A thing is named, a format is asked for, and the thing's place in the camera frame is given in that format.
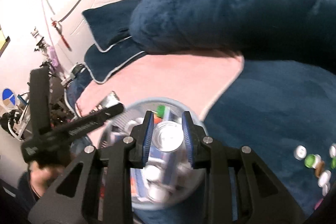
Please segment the person's left hand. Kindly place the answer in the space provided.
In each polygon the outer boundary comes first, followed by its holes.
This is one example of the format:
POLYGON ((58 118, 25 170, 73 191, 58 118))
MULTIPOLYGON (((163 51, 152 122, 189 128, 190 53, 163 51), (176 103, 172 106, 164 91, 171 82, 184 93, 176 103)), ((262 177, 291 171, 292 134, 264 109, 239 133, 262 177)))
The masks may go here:
POLYGON ((37 161, 31 162, 29 165, 30 187, 33 192, 41 198, 64 169, 62 165, 40 166, 37 161))

